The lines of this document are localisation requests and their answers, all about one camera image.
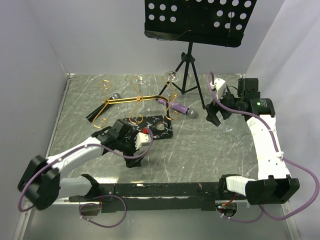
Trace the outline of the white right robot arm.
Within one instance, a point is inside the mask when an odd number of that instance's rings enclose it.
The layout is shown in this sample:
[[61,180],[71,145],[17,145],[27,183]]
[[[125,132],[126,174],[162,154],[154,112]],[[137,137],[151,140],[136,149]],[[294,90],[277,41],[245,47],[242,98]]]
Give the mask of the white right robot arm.
[[237,96],[225,80],[209,79],[208,87],[214,99],[205,109],[206,120],[221,124],[217,113],[227,120],[240,114],[250,130],[256,152],[258,175],[251,179],[239,174],[224,174],[219,179],[218,193],[223,199],[234,194],[244,196],[251,205],[284,204],[300,188],[297,178],[291,177],[284,160],[276,130],[276,113],[269,98],[262,98],[257,78],[240,78]]

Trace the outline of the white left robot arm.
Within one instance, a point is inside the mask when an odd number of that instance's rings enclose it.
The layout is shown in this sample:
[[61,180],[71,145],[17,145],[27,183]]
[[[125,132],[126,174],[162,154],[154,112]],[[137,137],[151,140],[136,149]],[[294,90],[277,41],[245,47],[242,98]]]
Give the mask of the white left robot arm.
[[31,206],[38,210],[44,210],[56,200],[67,197],[82,196],[87,201],[95,200],[99,195],[99,183],[88,174],[68,178],[68,173],[106,153],[123,157],[127,168],[140,167],[146,153],[136,152],[143,146],[151,148],[153,139],[149,128],[139,131],[125,120],[117,119],[112,126],[92,133],[82,143],[62,153],[33,157],[17,185],[20,191],[18,210],[25,211],[23,198],[27,198]]

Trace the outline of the gold wine glass rack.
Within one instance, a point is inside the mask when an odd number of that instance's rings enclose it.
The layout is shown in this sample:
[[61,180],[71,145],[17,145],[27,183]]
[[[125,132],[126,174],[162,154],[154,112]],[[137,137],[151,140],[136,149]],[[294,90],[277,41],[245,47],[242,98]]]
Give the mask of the gold wine glass rack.
[[[166,85],[169,82],[165,82],[164,77],[162,77],[162,80],[165,83],[164,88],[166,88]],[[98,123],[96,123],[96,121],[97,121],[98,117],[100,117],[100,115],[103,113],[103,111],[108,106],[115,105],[115,104],[122,104],[122,103],[135,103],[135,102],[137,102],[137,105],[133,108],[133,110],[131,110],[130,115],[129,115],[128,118],[129,118],[131,123],[140,124],[143,121],[143,116],[140,113],[137,114],[135,116],[135,118],[138,119],[138,121],[134,121],[133,120],[133,115],[136,112],[136,110],[138,109],[138,107],[141,105],[142,102],[151,101],[151,100],[156,100],[157,101],[157,99],[163,99],[167,103],[169,103],[169,102],[173,103],[173,102],[176,102],[176,98],[178,97],[178,93],[177,93],[176,90],[174,90],[175,93],[173,95],[168,96],[168,97],[164,97],[164,96],[162,96],[162,94],[160,94],[160,95],[143,95],[142,93],[139,93],[139,88],[138,88],[136,82],[132,80],[132,78],[130,80],[130,85],[136,91],[137,96],[109,100],[110,97],[107,96],[107,90],[111,88],[111,86],[112,86],[111,82],[109,80],[105,79],[105,80],[102,80],[98,84],[98,88],[101,91],[102,95],[104,96],[103,101],[106,101],[106,102],[105,102],[105,106],[103,107],[103,109],[99,112],[99,114],[94,118],[94,120],[92,122],[92,125],[95,128],[101,129],[101,128],[103,128],[103,127],[105,127],[107,125],[108,120],[105,117],[102,118]],[[172,112],[172,115],[170,115],[169,111],[170,111],[170,109],[165,107],[164,115],[170,121],[176,120],[180,116],[180,113],[175,111],[175,110]]]

